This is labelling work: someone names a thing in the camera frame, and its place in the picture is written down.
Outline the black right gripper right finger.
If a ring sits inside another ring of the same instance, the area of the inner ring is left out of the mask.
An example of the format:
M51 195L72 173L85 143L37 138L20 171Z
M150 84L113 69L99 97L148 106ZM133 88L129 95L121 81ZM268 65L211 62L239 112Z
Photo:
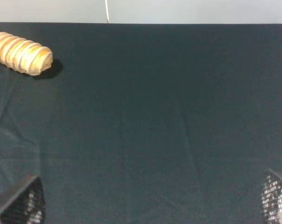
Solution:
M265 224L282 224L282 170L266 170L261 191L261 216Z

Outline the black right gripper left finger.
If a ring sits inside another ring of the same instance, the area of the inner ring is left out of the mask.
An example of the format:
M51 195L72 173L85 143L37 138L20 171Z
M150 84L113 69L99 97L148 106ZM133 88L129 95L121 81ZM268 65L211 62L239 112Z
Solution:
M46 203L39 176L29 175L0 193L0 224L43 224Z

